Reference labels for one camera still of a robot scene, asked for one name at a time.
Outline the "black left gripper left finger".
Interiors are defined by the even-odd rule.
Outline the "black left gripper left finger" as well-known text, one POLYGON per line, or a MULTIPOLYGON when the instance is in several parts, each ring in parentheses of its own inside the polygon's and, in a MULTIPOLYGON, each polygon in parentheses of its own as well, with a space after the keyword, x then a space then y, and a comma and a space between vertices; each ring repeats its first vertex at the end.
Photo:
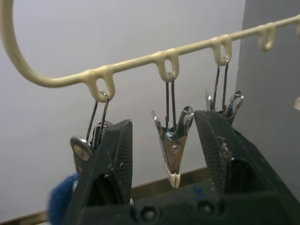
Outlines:
POLYGON ((133 174, 133 125, 114 124, 82 169, 65 225, 128 225, 133 174))

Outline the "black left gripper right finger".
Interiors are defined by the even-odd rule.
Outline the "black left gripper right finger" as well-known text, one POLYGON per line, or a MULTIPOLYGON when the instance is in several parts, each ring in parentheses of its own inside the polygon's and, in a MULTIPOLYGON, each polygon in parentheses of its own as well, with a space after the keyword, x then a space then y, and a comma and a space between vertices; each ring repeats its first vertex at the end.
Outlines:
POLYGON ((258 148, 219 113, 194 114, 206 165, 221 195, 275 192, 288 205, 299 205, 258 148))

